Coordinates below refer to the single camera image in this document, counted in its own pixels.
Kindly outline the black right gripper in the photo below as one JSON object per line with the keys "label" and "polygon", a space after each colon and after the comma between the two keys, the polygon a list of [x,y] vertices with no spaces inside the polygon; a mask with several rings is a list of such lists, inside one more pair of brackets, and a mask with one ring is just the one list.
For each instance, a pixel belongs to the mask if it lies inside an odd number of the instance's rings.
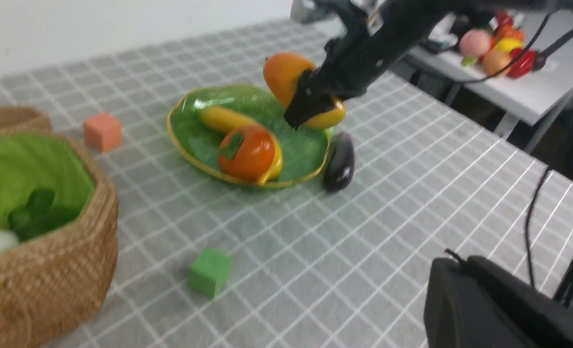
{"label": "black right gripper", "polygon": [[319,68],[304,69],[284,119],[294,129],[328,112],[337,102],[361,97],[368,87],[423,37],[421,24],[379,19],[350,27],[341,38],[328,41]]}

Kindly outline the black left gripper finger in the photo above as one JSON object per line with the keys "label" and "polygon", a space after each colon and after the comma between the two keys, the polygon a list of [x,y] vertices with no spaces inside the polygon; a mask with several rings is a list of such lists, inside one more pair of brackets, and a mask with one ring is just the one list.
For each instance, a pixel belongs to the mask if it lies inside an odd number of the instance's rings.
{"label": "black left gripper finger", "polygon": [[573,348],[573,311],[482,256],[433,260],[424,326],[430,348]]}

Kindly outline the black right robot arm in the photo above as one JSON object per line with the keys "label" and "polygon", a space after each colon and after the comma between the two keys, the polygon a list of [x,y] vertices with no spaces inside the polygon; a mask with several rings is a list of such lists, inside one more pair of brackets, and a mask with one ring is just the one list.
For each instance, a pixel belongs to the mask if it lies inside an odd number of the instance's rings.
{"label": "black right robot arm", "polygon": [[313,23],[335,13],[345,26],[342,37],[327,42],[320,67],[296,78],[284,119],[299,128],[330,105],[361,97],[395,62],[412,50],[450,13],[467,8],[555,13],[566,0],[386,0],[369,15],[350,0],[295,0],[292,18]]}

